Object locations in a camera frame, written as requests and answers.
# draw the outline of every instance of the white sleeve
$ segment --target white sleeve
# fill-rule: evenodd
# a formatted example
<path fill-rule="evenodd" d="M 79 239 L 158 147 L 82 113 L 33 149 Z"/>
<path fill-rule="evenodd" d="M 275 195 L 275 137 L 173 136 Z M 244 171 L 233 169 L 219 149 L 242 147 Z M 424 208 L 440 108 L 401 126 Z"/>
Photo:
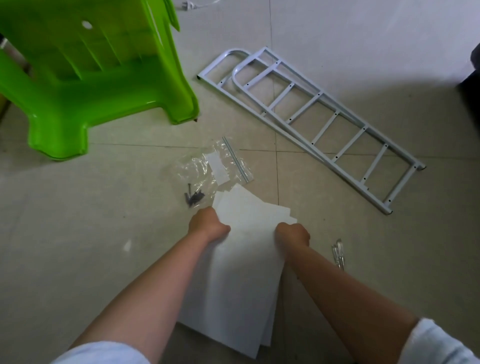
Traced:
<path fill-rule="evenodd" d="M 51 364 L 150 364 L 138 350 L 127 344 L 99 341 L 68 350 Z"/>
<path fill-rule="evenodd" d="M 472 351 L 432 320 L 421 319 L 412 330 L 398 364 L 480 364 Z"/>

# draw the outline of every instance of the white metal frame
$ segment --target white metal frame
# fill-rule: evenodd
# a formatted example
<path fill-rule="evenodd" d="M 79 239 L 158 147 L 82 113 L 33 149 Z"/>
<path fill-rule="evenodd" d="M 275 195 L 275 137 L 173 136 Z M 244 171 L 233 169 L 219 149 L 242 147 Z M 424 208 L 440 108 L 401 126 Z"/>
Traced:
<path fill-rule="evenodd" d="M 230 54 L 240 54 L 245 56 L 246 58 L 240 62 L 232 71 L 231 74 L 228 74 L 224 77 L 219 83 L 214 83 L 207 77 L 207 74 L 212 71 L 225 57 Z M 264 60 L 260 59 L 260 55 L 263 53 L 271 56 L 273 60 L 273 64 L 269 64 Z M 240 72 L 246 65 L 252 62 L 259 62 L 265 66 L 265 70 L 262 71 L 260 74 L 255 76 L 253 79 L 248 81 L 246 84 L 242 85 L 236 78 L 238 72 Z M 298 80 L 293 79 L 287 74 L 278 70 L 279 65 L 282 65 L 287 70 L 289 70 L 293 75 L 295 75 Z M 265 105 L 262 101 L 257 99 L 249 89 L 258 83 L 262 78 L 267 77 L 270 73 L 275 74 L 276 76 L 280 77 L 284 81 L 288 82 L 288 86 L 283 90 L 280 95 L 276 97 L 276 99 L 270 104 Z M 379 208 L 385 214 L 392 213 L 392 209 L 390 208 L 390 204 L 398 195 L 400 190 L 403 186 L 407 183 L 410 177 L 414 174 L 415 170 L 422 170 L 425 168 L 425 165 L 420 162 L 418 159 L 413 157 L 409 152 L 395 144 L 392 140 L 387 138 L 373 126 L 368 124 L 365 120 L 361 119 L 357 115 L 355 115 L 351 110 L 346 108 L 340 102 L 336 101 L 332 96 L 330 96 L 327 92 L 322 90 L 320 87 L 315 85 L 311 80 L 303 76 L 300 72 L 298 72 L 295 68 L 290 66 L 287 62 L 281 59 L 278 55 L 276 55 L 272 50 L 267 47 L 260 49 L 258 52 L 254 54 L 250 54 L 248 51 L 244 49 L 229 49 L 223 52 L 220 56 L 218 56 L 211 64 L 209 64 L 203 71 L 201 71 L 197 77 L 208 82 L 210 85 L 215 87 L 218 91 L 223 93 L 228 98 L 235 101 L 240 106 L 244 107 L 250 113 L 252 113 L 255 117 L 259 118 L 265 124 L 270 126 L 274 129 L 277 133 L 281 134 L 282 136 L 286 137 L 290 140 L 293 144 L 298 146 L 299 148 L 303 149 L 309 155 L 317 159 L 318 161 L 324 163 L 328 168 L 333 170 L 336 174 L 338 174 L 341 178 L 347 181 L 352 187 L 354 187 L 361 195 L 363 195 L 366 199 L 372 202 L 377 208 Z M 230 92 L 226 91 L 223 88 L 223 85 L 227 83 L 229 79 L 232 79 L 235 86 L 245 93 L 254 103 L 256 103 L 263 112 L 260 114 L 250 106 L 246 105 L 244 102 L 239 100 L 238 98 L 234 97 Z M 305 94 L 309 95 L 311 99 L 302 106 L 298 111 L 296 111 L 288 120 L 283 120 L 280 118 L 274 111 L 273 108 L 287 95 L 287 93 L 293 88 L 297 87 L 299 90 L 304 92 Z M 319 133 L 312 139 L 311 141 L 305 139 L 300 133 L 298 133 L 295 129 L 291 127 L 292 124 L 302 113 L 304 113 L 310 106 L 312 106 L 315 102 L 320 102 L 323 105 L 327 106 L 329 109 L 333 111 L 332 117 L 327 121 L 327 123 L 323 126 L 323 128 L 319 131 Z M 273 119 L 275 119 L 276 123 L 267 119 L 265 116 L 269 115 Z M 326 154 L 320 151 L 316 146 L 315 143 L 320 139 L 320 137 L 325 133 L 327 128 L 334 122 L 335 118 L 341 115 L 349 122 L 353 123 L 357 127 L 359 127 L 358 133 L 335 155 L 332 159 L 330 159 Z M 365 172 L 363 178 L 360 181 L 357 181 L 352 176 L 350 176 L 347 172 L 345 172 L 341 167 L 336 164 L 336 161 L 346 152 L 346 150 L 363 134 L 368 133 L 375 139 L 379 140 L 383 143 L 383 147 L 375 157 L 374 161 L 370 165 L 370 167 Z M 379 162 L 382 155 L 385 153 L 387 149 L 393 150 L 397 155 L 402 157 L 405 161 L 407 161 L 410 165 L 408 171 L 402 176 L 402 178 L 398 181 L 395 185 L 393 190 L 390 192 L 388 197 L 381 201 L 379 198 L 374 196 L 365 185 L 368 177 L 374 170 L 375 166 Z"/>

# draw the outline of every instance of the tile floor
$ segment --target tile floor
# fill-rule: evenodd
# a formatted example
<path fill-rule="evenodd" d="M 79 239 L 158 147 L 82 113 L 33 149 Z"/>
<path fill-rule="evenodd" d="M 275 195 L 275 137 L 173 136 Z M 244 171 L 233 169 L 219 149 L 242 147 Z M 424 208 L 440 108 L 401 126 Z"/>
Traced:
<path fill-rule="evenodd" d="M 434 318 L 479 354 L 480 141 L 454 90 L 471 72 L 479 10 L 475 0 L 223 0 L 180 12 L 182 32 L 174 37 L 200 101 L 199 122 L 171 126 L 161 109 L 112 121 L 89 131 L 88 155 L 68 162 L 30 150 L 26 118 L 12 106 L 0 124 L 0 361 L 52 360 L 185 232 L 188 213 L 169 193 L 163 167 L 223 135 L 252 167 L 248 188 L 290 207 L 314 249 L 331 258 L 330 245 L 342 238 L 349 273 Z M 428 165 L 392 215 L 195 79 L 228 48 L 265 45 Z M 260 90 L 273 97 L 280 87 L 271 82 Z M 295 127 L 310 133 L 318 115 L 304 114 Z M 350 132 L 337 128 L 321 140 L 325 152 L 338 151 Z M 375 148 L 359 140 L 339 163 L 361 174 Z M 385 156 L 372 190 L 387 193 L 404 168 Z M 181 325 L 163 358 L 249 361 Z M 351 362 L 288 269 L 273 346 L 260 350 L 259 361 Z"/>

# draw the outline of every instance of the person's right arm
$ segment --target person's right arm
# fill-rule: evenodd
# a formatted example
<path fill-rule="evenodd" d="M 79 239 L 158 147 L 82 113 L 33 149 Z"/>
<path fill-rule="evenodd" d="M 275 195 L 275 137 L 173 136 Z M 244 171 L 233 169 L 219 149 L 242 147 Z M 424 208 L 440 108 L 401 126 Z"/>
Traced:
<path fill-rule="evenodd" d="M 417 326 L 413 313 L 311 249 L 302 225 L 280 223 L 275 233 L 286 262 L 357 362 L 395 364 L 402 354 L 403 363 L 480 363 L 431 320 Z"/>

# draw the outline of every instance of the white paper label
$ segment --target white paper label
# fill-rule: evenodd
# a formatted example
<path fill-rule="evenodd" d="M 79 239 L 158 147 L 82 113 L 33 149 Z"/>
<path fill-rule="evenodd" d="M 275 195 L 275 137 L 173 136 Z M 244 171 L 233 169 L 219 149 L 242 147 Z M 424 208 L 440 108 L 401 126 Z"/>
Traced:
<path fill-rule="evenodd" d="M 230 181 L 230 177 L 228 176 L 227 170 L 223 166 L 222 160 L 220 159 L 220 155 L 218 154 L 218 152 L 205 154 L 205 158 L 207 159 L 207 162 L 212 169 L 216 183 L 219 186 L 224 184 L 225 182 Z"/>

